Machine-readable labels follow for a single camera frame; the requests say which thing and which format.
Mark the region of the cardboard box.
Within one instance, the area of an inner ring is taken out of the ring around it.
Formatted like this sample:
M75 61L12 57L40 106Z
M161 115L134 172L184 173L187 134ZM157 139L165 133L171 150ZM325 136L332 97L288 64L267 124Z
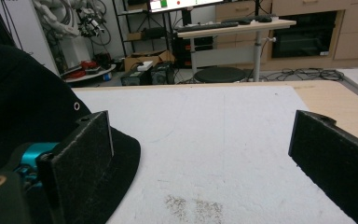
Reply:
M125 71L128 72L140 63L152 61L153 65L160 62L174 62L175 57L169 50L134 52L124 59Z

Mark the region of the black equipment box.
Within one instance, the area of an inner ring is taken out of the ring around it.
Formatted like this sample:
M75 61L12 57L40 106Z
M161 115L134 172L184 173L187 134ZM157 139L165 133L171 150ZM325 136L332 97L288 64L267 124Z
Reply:
M133 67L120 78L120 81L123 86L173 84L173 73L172 63L157 63L145 71Z

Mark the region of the computer monitor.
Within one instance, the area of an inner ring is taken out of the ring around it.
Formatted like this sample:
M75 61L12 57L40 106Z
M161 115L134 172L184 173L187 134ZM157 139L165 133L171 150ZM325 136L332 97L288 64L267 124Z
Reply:
M222 3L224 0L149 0L148 11L151 13L187 9L189 7L203 7Z

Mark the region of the round black stool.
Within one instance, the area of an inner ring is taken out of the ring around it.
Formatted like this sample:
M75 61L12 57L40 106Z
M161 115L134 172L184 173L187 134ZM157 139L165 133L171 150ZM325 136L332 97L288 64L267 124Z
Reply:
M245 71L235 67L209 67L198 71L194 78L203 83L232 83L246 76Z

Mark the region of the light wooden standing desk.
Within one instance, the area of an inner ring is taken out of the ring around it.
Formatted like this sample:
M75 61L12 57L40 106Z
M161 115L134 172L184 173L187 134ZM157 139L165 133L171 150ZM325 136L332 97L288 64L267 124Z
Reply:
M253 82L258 82L260 78L262 49L261 33L264 31L289 28L292 25L296 25L296 22L281 19L276 19L272 22L252 21L248 25L182 32L178 33L177 36L190 40L190 55L192 62L191 69L193 75L196 75L199 67L236 63L253 63ZM209 49L203 51L195 50L195 38L246 33L255 33L255 40L252 46L236 47L231 49Z

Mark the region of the round white platform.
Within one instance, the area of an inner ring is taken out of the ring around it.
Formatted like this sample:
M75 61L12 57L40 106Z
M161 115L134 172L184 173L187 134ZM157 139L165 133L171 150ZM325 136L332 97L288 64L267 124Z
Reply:
M100 70L98 73L85 75L82 77L69 77L69 78L65 78L63 81L66 83L74 83L74 82L84 81L96 77L101 77L103 80L105 80L107 77L110 77L111 73L116 69L116 67L117 66L115 64L112 64L109 69Z

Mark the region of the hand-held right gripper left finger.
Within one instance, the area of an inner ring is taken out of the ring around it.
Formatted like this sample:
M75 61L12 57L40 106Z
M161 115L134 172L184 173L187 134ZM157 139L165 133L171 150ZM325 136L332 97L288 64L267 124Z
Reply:
M84 224L113 157L105 111L77 121L76 129L36 159L54 224Z

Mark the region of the white table mat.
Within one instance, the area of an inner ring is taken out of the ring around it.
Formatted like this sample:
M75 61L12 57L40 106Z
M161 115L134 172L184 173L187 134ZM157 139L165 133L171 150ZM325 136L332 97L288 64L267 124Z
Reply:
M291 87L78 91L141 144L108 224L353 224L288 155Z

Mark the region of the black built-in oven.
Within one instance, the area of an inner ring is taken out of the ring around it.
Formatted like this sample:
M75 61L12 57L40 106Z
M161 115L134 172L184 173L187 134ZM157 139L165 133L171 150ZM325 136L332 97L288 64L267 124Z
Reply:
M280 16L280 19L295 21L296 24L273 32L276 41L272 44L272 58L330 54L333 33L336 29L336 11Z

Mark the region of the red tool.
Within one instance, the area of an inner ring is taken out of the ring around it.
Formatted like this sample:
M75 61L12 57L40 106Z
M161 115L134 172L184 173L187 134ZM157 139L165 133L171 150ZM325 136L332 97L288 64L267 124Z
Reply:
M69 78L80 78L84 77L85 75L96 74L101 68L101 66L94 61L82 61L79 65L80 68L75 72L72 72L69 75Z

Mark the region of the black metal shelf rack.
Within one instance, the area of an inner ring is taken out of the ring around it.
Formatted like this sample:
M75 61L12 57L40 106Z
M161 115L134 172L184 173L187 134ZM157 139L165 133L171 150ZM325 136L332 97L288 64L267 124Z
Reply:
M152 13L149 0L112 0L124 55L171 49L169 13Z

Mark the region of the black bucket hat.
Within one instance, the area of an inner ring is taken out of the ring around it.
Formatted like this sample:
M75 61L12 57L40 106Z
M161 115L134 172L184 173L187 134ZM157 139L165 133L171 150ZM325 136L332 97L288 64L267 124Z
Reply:
M0 45L0 224L54 224L36 159L94 114L28 53ZM139 142L110 124L113 157L84 224L106 224L134 179Z

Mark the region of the light wooden cabinet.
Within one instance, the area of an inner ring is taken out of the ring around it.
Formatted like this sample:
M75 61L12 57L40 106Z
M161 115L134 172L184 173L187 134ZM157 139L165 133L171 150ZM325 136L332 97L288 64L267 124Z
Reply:
M335 27L326 55L274 58L273 44L267 43L261 57L263 70L283 68L340 68L358 66L358 0L262 0L260 12L278 17L333 11Z

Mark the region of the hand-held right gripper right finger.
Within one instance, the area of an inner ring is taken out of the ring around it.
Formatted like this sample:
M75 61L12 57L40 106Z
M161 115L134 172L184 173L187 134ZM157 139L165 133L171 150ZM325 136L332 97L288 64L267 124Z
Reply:
M358 137L327 116L298 110L288 155L358 224Z

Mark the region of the black keyboard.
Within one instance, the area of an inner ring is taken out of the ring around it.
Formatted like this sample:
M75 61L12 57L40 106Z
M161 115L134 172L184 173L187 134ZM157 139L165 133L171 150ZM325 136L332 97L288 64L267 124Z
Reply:
M221 29L228 27L236 27L239 24L237 22L218 22L218 23L204 23L204 24L189 24L183 27L176 28L178 33L203 31L211 29Z

